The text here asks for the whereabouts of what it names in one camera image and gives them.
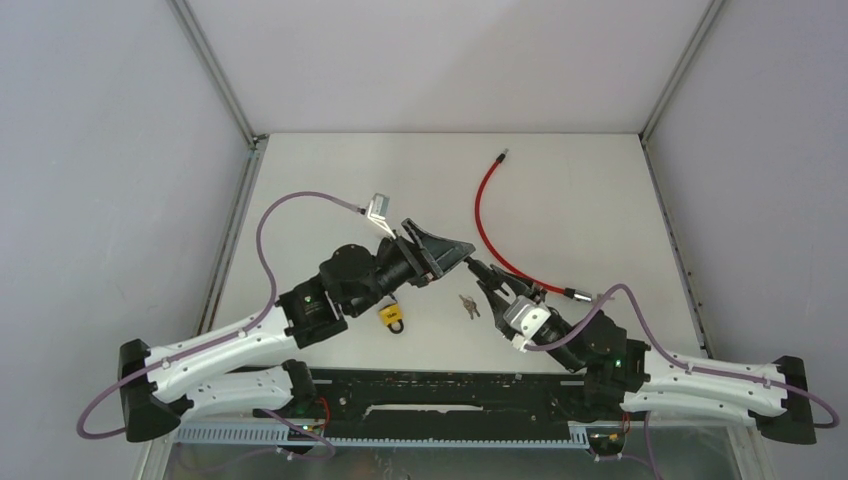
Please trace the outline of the key bunch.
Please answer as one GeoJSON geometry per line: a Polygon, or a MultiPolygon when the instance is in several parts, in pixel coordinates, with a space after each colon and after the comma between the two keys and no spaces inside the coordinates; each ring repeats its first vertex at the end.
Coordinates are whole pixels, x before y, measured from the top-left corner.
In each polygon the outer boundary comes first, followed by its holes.
{"type": "Polygon", "coordinates": [[[477,303],[472,297],[462,294],[459,294],[458,297],[460,298],[462,306],[468,313],[470,319],[474,320],[481,317],[477,303]]]}

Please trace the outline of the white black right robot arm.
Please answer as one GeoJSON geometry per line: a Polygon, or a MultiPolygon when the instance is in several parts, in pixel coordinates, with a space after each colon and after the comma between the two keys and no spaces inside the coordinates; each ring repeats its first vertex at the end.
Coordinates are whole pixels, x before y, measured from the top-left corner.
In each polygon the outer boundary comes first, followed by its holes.
{"type": "Polygon", "coordinates": [[[596,418],[668,411],[755,427],[770,440],[813,445],[816,426],[803,361],[739,364],[675,353],[653,335],[629,337],[600,307],[576,324],[546,303],[546,290],[479,260],[466,262],[496,328],[522,352],[549,355],[583,375],[577,403],[596,418]]]}

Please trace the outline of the yellow padlock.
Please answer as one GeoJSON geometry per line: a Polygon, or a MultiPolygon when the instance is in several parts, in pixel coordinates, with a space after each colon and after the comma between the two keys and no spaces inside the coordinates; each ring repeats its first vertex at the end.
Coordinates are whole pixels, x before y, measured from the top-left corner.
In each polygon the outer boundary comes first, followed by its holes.
{"type": "Polygon", "coordinates": [[[392,334],[399,335],[404,332],[404,314],[398,303],[391,303],[382,307],[378,311],[378,316],[392,334]]]}

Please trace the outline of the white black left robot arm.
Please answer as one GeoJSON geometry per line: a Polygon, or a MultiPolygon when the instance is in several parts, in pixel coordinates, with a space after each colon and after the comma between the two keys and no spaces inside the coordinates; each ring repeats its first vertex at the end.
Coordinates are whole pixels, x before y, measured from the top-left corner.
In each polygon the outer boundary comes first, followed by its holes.
{"type": "Polygon", "coordinates": [[[175,430],[200,413],[285,409],[304,416],[316,403],[305,364],[282,352],[303,350],[344,332],[358,317],[405,284],[422,288],[468,259],[473,244],[435,236],[406,219],[406,234],[381,240],[371,253],[346,244],[315,276],[274,297],[270,305],[219,330],[170,345],[141,339],[119,349],[124,435],[141,443],[175,430]]]}

